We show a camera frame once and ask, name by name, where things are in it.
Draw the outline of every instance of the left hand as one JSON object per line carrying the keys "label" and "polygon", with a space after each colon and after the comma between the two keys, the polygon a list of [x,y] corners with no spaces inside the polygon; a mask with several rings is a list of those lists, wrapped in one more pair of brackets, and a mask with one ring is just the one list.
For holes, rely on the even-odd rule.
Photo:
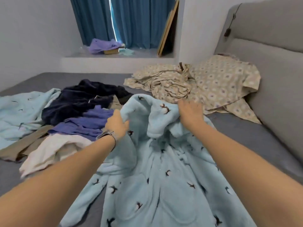
{"label": "left hand", "polygon": [[107,119],[105,129],[114,131],[117,138],[120,140],[129,129],[129,121],[123,122],[120,111],[116,109],[112,117]]}

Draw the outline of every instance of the clothing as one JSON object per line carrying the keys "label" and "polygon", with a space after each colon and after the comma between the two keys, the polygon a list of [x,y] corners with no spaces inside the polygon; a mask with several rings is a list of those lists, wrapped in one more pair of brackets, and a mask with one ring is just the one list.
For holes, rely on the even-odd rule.
{"label": "clothing", "polygon": [[118,109],[120,110],[122,108],[122,105],[119,103],[119,99],[116,97],[116,95],[113,96],[113,102],[108,106],[108,109]]}
{"label": "clothing", "polygon": [[65,119],[82,116],[83,112],[96,105],[108,108],[113,95],[117,96],[121,104],[125,104],[132,96],[122,86],[81,80],[76,86],[64,88],[60,96],[42,111],[42,119],[46,124],[56,126]]}
{"label": "clothing", "polygon": [[90,140],[79,135],[54,134],[48,136],[21,165],[19,169],[21,179],[65,159],[91,143]]}
{"label": "clothing", "polygon": [[34,133],[23,137],[6,148],[3,148],[0,150],[0,158],[3,160],[17,161],[22,156],[27,156],[30,152],[35,150],[33,149],[33,143],[39,143],[38,140],[47,135],[48,130],[51,128],[53,128],[51,125],[42,126]]}
{"label": "clothing", "polygon": [[0,97],[0,149],[6,148],[43,125],[41,111],[60,90],[21,93]]}
{"label": "clothing", "polygon": [[112,39],[111,41],[103,41],[103,40],[94,38],[92,40],[91,45],[89,46],[89,52],[91,54],[98,54],[98,53],[101,53],[102,51],[116,49],[121,46],[122,46],[121,43],[115,41],[114,39]]}
{"label": "clothing", "polygon": [[256,92],[260,73],[255,65],[214,55],[195,65],[153,65],[135,72],[124,85],[152,92],[157,99],[176,103],[188,98],[204,104],[204,114],[232,113],[239,118],[261,123],[245,102],[244,96]]}
{"label": "clothing", "polygon": [[49,130],[48,133],[80,135],[90,141],[95,141],[96,137],[102,133],[101,129],[105,127],[107,119],[113,113],[113,110],[103,109],[100,105],[96,105],[94,109],[83,113],[82,117],[66,119]]}
{"label": "clothing", "polygon": [[106,183],[101,227],[256,227],[208,151],[180,123],[177,105],[139,94],[121,116],[130,121],[128,135],[70,207],[63,227],[81,219]]}

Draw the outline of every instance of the light blue fabric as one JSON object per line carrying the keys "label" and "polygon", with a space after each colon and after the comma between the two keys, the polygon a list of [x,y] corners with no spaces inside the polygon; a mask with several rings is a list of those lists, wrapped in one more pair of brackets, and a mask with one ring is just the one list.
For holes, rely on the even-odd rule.
{"label": "light blue fabric", "polygon": [[60,89],[0,97],[0,149],[34,132],[44,123],[42,109],[60,95]]}
{"label": "light blue fabric", "polygon": [[157,48],[175,0],[111,1],[115,24],[126,47]]}
{"label": "light blue fabric", "polygon": [[[100,185],[107,180],[101,227],[256,227],[208,151],[181,125],[177,105],[133,95],[121,116],[130,121],[129,135],[98,169],[104,176]],[[94,180],[63,218],[63,227],[79,221],[70,214],[84,214],[85,197],[85,207],[96,197]]]}
{"label": "light blue fabric", "polygon": [[115,39],[109,0],[71,0],[82,43]]}

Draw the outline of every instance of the bed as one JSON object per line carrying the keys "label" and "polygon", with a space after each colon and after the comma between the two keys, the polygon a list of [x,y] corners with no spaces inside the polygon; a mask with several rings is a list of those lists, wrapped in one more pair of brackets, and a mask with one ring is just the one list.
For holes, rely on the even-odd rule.
{"label": "bed", "polygon": [[[302,83],[299,73],[303,70],[302,61],[303,44],[300,41],[303,27],[299,27],[303,0],[270,0],[261,3],[244,3],[240,7],[230,9],[225,26],[215,53],[232,53],[243,61],[252,62],[260,70],[262,82],[260,90],[247,100],[256,115],[265,125],[255,124],[242,120],[232,114],[214,113],[208,115],[215,127],[250,148],[268,162],[290,175],[300,183],[303,183],[302,153],[298,150],[298,142],[295,137],[285,135],[281,127],[286,126],[286,133],[297,132],[301,134],[300,122],[297,110],[302,112],[302,106],[296,105],[296,112],[290,111],[293,105],[287,100],[287,92],[292,91],[294,97],[302,96],[298,84]],[[229,37],[224,37],[229,27],[233,14],[237,11],[232,23],[232,32]],[[279,15],[267,13],[279,12]],[[288,22],[295,22],[298,28],[293,29]],[[285,44],[285,34],[281,33],[281,27],[287,29],[287,36],[293,37]],[[281,87],[284,79],[283,72],[291,73],[292,85]],[[131,74],[104,74],[104,73],[42,73],[32,77],[14,87],[0,93],[0,96],[14,95],[30,91],[45,92],[51,88],[64,88],[76,85],[81,79],[99,81],[105,84],[123,85],[124,79]],[[132,93],[147,93],[143,90],[131,89]],[[0,195],[6,193],[19,184],[19,163],[5,162],[0,160]],[[105,191],[103,191],[87,210],[85,217],[77,226],[100,226],[103,210]]]}

